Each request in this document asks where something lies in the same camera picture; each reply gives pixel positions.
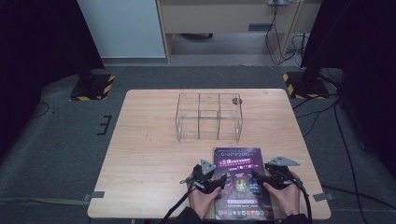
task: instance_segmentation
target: gray carpet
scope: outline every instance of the gray carpet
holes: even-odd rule
[[[78,77],[48,85],[39,104],[0,167],[0,199],[44,198],[81,201],[93,191],[114,131],[124,95],[131,89],[286,89],[282,75],[295,67],[268,66],[135,66],[108,67],[116,76],[103,101],[71,102]],[[311,100],[295,109],[296,117],[322,110],[337,99]],[[290,99],[293,106],[303,100]],[[346,112],[337,116],[346,137],[360,193],[396,206],[396,181],[373,152],[361,150]],[[353,176],[333,108],[298,119],[308,150],[324,185],[354,191]],[[106,135],[101,123],[112,116]],[[315,223],[363,223],[354,194],[324,189],[332,217]],[[392,223],[396,211],[361,198],[368,223]],[[130,219],[90,219],[87,205],[1,203],[0,223],[131,223]]]

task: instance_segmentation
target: black curtain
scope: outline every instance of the black curtain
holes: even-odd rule
[[[302,66],[345,72],[339,93],[361,145],[396,177],[395,2],[323,0]]]
[[[87,69],[104,68],[76,0],[0,0],[1,158],[41,90],[77,73],[72,54]]]

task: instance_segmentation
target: wall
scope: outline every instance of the wall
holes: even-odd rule
[[[102,58],[165,58],[155,0],[78,0]]]

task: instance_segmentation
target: magazine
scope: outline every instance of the magazine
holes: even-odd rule
[[[274,220],[269,192],[251,177],[251,170],[264,174],[258,147],[217,147],[214,179],[227,174],[227,182],[215,200],[216,219]]]

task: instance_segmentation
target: robotic hand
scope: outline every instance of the robotic hand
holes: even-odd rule
[[[263,182],[266,182],[274,189],[284,189],[296,181],[289,171],[288,165],[300,165],[300,163],[284,157],[277,157],[265,163],[265,169],[270,173],[270,176],[260,175],[254,170],[251,171],[251,175],[259,182],[260,186],[262,186]]]
[[[201,160],[201,165],[197,164],[192,170],[192,177],[187,178],[180,183],[193,184],[202,193],[210,194],[217,187],[224,189],[227,175],[223,175],[220,179],[211,180],[216,169],[216,165],[212,165],[208,161]]]

